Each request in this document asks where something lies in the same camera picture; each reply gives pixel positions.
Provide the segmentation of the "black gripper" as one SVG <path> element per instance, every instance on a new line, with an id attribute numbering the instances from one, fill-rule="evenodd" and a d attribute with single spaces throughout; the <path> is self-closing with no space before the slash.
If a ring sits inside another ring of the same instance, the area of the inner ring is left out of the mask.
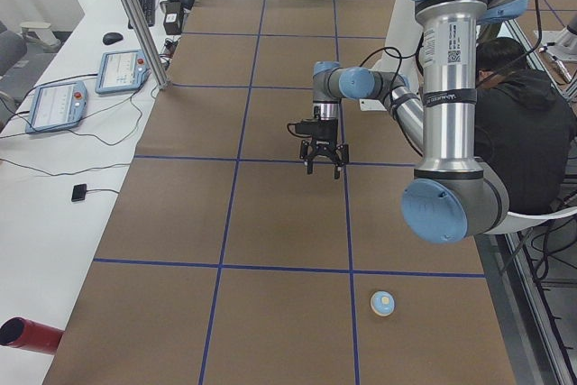
<path id="1" fill-rule="evenodd" d="M 318 143 L 329 148 L 329 160 L 334 164 L 334 179 L 341 177 L 343 168 L 349 163 L 349 145 L 337 144 L 338 120 L 316 119 L 311 126 L 311 140 L 302 140 L 299 148 L 299 158 L 307 168 L 307 175 L 314 171 L 314 160 L 317 156 Z"/>

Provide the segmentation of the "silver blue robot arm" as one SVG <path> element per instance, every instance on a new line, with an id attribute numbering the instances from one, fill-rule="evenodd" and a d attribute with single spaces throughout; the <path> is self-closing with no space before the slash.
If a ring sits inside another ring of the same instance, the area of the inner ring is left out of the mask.
<path id="1" fill-rule="evenodd" d="M 313 113 L 309 119 L 287 124 L 288 132 L 301 140 L 299 158 L 307 173 L 321 157 L 334 165 L 334 177 L 350 162 L 349 147 L 338 142 L 341 101 L 375 100 L 398 124 L 409 145 L 423 152 L 424 113 L 420 97 L 398 72 L 364 67 L 343 68 L 336 61 L 318 61 L 313 71 Z"/>
<path id="2" fill-rule="evenodd" d="M 405 189 L 408 226 L 430 243 L 454 243 L 497 226 L 508 193 L 474 154 L 476 26 L 524 13 L 529 0 L 412 0 L 424 31 L 423 159 Z"/>

